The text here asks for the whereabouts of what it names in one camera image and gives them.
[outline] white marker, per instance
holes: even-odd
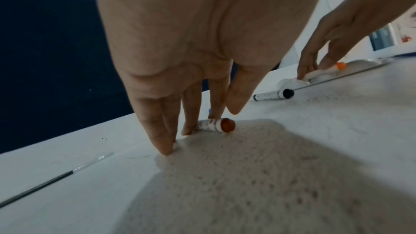
[[[291,89],[284,89],[280,91],[270,91],[260,94],[255,94],[253,100],[255,101],[265,101],[265,100],[280,100],[280,99],[289,99],[295,95],[295,92]]]
[[[304,81],[307,80],[312,80],[318,76],[321,76],[323,74],[331,74],[334,72],[337,72],[339,70],[345,69],[347,67],[347,64],[345,64],[345,62],[338,62],[337,64],[335,64],[334,66],[326,69],[326,70],[316,70],[316,71],[312,71],[308,74],[305,75],[305,77],[303,78]]]
[[[198,126],[196,128],[199,130],[229,133],[234,131],[235,122],[228,118],[201,120],[198,121]]]

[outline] speckled surface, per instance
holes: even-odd
[[[259,91],[296,72],[288,68]],[[416,233],[414,72],[416,59],[400,59],[290,100],[249,103],[233,117],[233,133],[179,138],[168,157],[150,146],[134,116],[1,155],[3,171],[18,162],[32,167],[34,184],[116,152],[0,209],[0,232]],[[201,119],[208,108],[203,93]],[[0,179],[25,182],[21,174]],[[15,180],[4,192],[28,186]]]

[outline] tabletop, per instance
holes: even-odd
[[[0,209],[0,232],[414,233],[416,58],[250,102],[230,134],[151,146],[134,115],[0,155],[0,200],[114,151]],[[296,65],[269,73],[271,91]],[[206,119],[209,91],[202,93]],[[179,127],[184,123],[181,113]]]

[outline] hand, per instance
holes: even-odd
[[[319,64],[326,69],[343,58],[360,40],[406,12],[416,0],[345,0],[324,16],[302,50],[298,79],[318,68],[318,51],[329,41]]]
[[[170,154],[181,100],[183,135],[196,128],[201,81],[209,118],[241,111],[286,54],[317,0],[97,0],[111,56],[153,145]],[[233,60],[239,65],[233,82]]]

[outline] white wall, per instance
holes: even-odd
[[[312,35],[313,31],[316,29],[318,22],[320,19],[329,13],[331,10],[336,8],[342,1],[344,0],[319,0],[318,4],[314,12],[309,19],[308,24],[306,25],[305,29],[303,30],[302,34],[296,40],[293,47],[288,51],[286,56],[283,58],[282,62],[280,63],[280,67],[286,67],[289,65],[293,65],[299,62],[300,52],[302,51],[305,44],[308,42],[310,36]],[[324,46],[318,54],[318,61],[322,59],[322,57],[328,51],[328,46]],[[360,41],[346,56],[357,57],[362,56],[366,57],[373,52],[373,48],[371,46],[370,38],[365,37],[362,41]]]

